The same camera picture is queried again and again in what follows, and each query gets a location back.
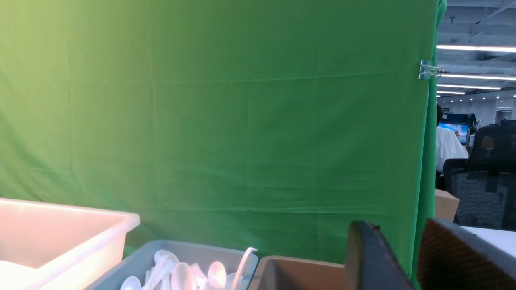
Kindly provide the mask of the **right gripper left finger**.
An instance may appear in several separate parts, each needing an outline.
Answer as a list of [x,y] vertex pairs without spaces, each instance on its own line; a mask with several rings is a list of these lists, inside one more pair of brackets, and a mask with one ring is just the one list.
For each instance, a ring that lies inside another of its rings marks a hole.
[[346,279],[349,290],[414,290],[380,227],[365,221],[348,228]]

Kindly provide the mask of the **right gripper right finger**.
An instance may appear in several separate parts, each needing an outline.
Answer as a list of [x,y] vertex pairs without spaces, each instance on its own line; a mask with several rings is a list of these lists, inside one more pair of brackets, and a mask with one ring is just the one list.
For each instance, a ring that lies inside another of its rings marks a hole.
[[445,219],[428,219],[418,257],[422,290],[514,290],[515,257]]

